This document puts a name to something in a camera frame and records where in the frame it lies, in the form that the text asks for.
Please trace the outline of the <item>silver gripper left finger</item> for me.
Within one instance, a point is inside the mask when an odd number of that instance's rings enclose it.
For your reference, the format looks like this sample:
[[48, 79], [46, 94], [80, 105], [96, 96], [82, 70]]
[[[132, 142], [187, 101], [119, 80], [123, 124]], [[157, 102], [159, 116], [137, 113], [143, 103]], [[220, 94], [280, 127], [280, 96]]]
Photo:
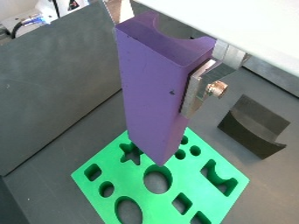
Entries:
[[104, 0], [104, 4], [116, 25], [135, 16], [129, 0]]

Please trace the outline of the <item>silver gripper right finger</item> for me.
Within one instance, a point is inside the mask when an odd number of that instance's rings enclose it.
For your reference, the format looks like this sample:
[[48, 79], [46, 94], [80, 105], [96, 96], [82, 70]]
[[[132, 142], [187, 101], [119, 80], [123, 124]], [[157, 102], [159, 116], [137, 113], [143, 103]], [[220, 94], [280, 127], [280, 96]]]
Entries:
[[228, 89], [221, 79], [233, 73], [248, 60], [248, 54], [217, 39], [211, 56], [191, 72], [181, 101], [180, 114], [189, 119], [204, 100], [213, 95], [220, 98]]

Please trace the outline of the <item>white robot base equipment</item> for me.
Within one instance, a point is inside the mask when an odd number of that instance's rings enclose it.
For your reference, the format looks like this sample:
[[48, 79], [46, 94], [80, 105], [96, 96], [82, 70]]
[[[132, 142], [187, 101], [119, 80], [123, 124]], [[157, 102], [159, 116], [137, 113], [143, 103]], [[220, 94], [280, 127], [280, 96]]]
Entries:
[[14, 39], [89, 5], [89, 0], [0, 0], [0, 40]]

